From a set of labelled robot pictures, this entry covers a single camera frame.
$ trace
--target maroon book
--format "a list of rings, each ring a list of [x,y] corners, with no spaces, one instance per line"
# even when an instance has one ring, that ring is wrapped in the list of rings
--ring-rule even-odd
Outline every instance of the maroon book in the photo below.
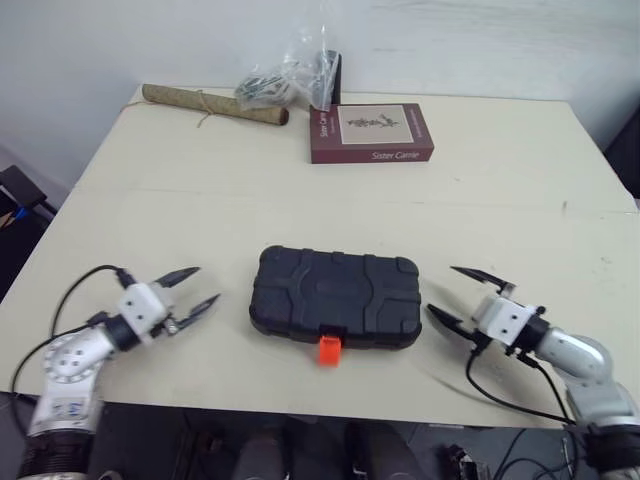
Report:
[[[426,162],[431,135],[417,103],[311,108],[311,163]]]

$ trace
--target table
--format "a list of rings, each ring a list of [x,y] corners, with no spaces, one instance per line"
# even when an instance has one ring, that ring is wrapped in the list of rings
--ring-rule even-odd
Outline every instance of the table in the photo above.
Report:
[[[213,93],[229,94],[225,90]],[[139,93],[133,101],[140,99]],[[178,292],[214,311],[179,336],[108,365],[107,400],[470,425],[553,425],[483,401],[464,379],[469,345],[423,333],[399,352],[346,351],[337,369],[313,345],[266,337],[248,305],[269,245],[406,256],[419,266],[423,304],[468,316],[488,287],[448,267],[482,268],[516,283],[515,298],[597,338],[616,376],[640,398],[638,213],[605,159],[562,102],[345,94],[345,103],[418,102],[436,145],[428,164],[311,165],[308,112],[284,127],[136,105],[125,109],[0,306],[0,377],[46,337],[76,277],[101,263],[151,280],[203,267]],[[113,309],[106,275],[65,310],[71,328]],[[487,389],[557,412],[536,372],[483,354]],[[39,362],[19,390],[38,393]]]

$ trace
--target black box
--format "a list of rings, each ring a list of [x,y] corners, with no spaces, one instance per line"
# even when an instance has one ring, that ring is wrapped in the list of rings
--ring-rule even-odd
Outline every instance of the black box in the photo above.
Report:
[[[399,349],[420,335],[418,268],[402,257],[269,247],[249,307],[264,334],[343,347]]]

